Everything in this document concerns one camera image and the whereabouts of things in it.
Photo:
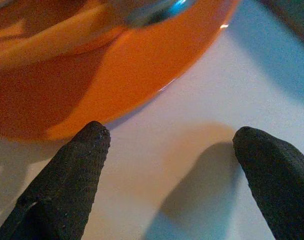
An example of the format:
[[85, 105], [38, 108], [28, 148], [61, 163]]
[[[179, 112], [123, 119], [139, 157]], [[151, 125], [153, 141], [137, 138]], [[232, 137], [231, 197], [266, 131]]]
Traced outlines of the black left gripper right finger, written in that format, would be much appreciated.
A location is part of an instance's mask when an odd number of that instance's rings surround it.
[[292, 144], [244, 126], [233, 148], [251, 194], [277, 240], [304, 240], [304, 155]]

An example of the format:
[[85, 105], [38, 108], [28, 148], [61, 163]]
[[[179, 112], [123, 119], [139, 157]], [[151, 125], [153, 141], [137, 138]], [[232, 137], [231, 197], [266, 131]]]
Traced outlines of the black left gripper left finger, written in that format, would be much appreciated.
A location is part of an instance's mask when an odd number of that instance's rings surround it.
[[109, 147], [109, 131], [97, 121], [86, 124], [19, 196], [0, 240], [81, 239]]

